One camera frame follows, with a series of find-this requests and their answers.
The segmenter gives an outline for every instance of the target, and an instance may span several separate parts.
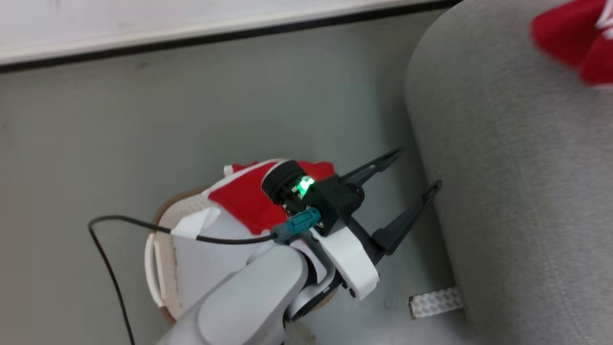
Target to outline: green led light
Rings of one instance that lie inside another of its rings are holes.
[[[305,196],[309,187],[315,183],[315,180],[311,176],[304,176],[300,179],[300,182],[296,185],[296,189],[300,193],[300,198]]]

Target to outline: gray cushion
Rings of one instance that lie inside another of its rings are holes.
[[[406,97],[466,312],[487,344],[613,344],[613,92],[535,48],[562,0],[466,0]]]

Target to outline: white wall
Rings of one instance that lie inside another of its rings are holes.
[[[0,0],[0,64],[427,0]]]

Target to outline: teal connector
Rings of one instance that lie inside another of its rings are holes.
[[[272,228],[276,234],[275,243],[283,243],[294,235],[307,231],[321,220],[321,214],[316,208],[306,209],[288,218],[285,223],[277,224]]]

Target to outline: red fabric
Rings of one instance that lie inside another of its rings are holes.
[[[263,230],[272,229],[274,225],[287,219],[283,208],[273,204],[261,188],[262,179],[275,164],[273,162],[263,165],[236,178],[229,184],[212,191],[208,198],[223,206],[254,235],[260,235]],[[315,181],[334,175],[334,166],[329,162],[299,161],[298,164]],[[251,165],[232,165],[232,168],[236,173]]]
[[[613,40],[596,40],[581,66],[581,79],[591,85],[613,84]]]
[[[613,83],[613,39],[597,28],[606,0],[575,0],[532,21],[532,36],[547,54],[580,70],[590,85]]]

